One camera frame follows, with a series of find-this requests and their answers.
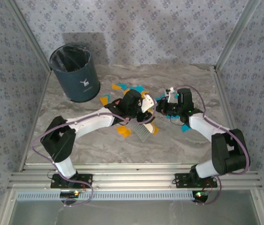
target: wall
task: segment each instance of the wall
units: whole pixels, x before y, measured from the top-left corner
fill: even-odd
[[[21,161],[46,75],[0,1],[0,202]]]
[[[260,171],[264,185],[264,0],[220,74],[236,123],[244,131],[252,166]]]
[[[101,64],[215,64],[246,1],[16,0],[47,58],[82,42]]]

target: gray marble surface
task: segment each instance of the gray marble surface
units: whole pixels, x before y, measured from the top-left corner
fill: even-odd
[[[189,84],[202,94],[207,116],[226,126],[219,96],[209,67],[194,65],[97,65],[101,82],[100,93],[86,103],[73,103],[63,93],[54,74],[51,75],[33,140],[42,134],[51,120],[58,115],[73,118],[94,112],[102,107],[99,97],[110,94],[110,100],[121,98],[122,90],[112,90],[112,83],[126,83],[128,86],[142,85],[154,97],[159,97],[164,88]],[[196,107],[202,108],[199,97],[193,92]],[[71,158],[74,163],[198,163],[211,157],[211,144],[199,132],[182,132],[179,126],[170,123],[158,114],[155,125],[160,129],[156,135],[142,142],[135,133],[123,138],[115,125],[86,134],[75,142]],[[36,146],[45,153],[41,144]],[[29,151],[26,163],[47,163]]]

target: blue paper piece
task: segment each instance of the blue paper piece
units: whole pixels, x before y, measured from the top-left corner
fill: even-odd
[[[108,103],[109,103],[110,95],[103,95],[103,97],[107,97],[107,100],[108,100]]]
[[[124,83],[118,83],[117,86],[121,87],[123,90],[127,90],[127,84]]]
[[[166,116],[167,119],[179,119],[180,116]]]
[[[143,88],[143,86],[136,86],[134,88],[136,91],[138,91],[139,93],[141,93],[142,91],[144,91],[145,89]]]
[[[191,130],[191,128],[189,126],[187,126],[186,124],[184,124],[183,126],[181,126],[181,130],[182,130],[182,132],[186,132],[188,130]]]

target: gray comb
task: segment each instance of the gray comb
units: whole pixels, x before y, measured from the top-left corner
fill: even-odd
[[[143,124],[128,123],[127,126],[137,134],[142,142],[144,142],[151,135],[151,133]]]

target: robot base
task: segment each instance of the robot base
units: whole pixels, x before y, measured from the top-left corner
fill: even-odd
[[[200,178],[194,182],[189,173],[176,173],[172,183],[176,188],[217,188],[215,178]]]
[[[76,174],[71,177],[71,180],[80,180],[92,185],[93,175],[92,174]],[[54,174],[52,176],[51,188],[63,189],[63,188],[74,188],[74,189],[90,189],[89,186],[80,183],[73,183],[64,180],[59,174]]]

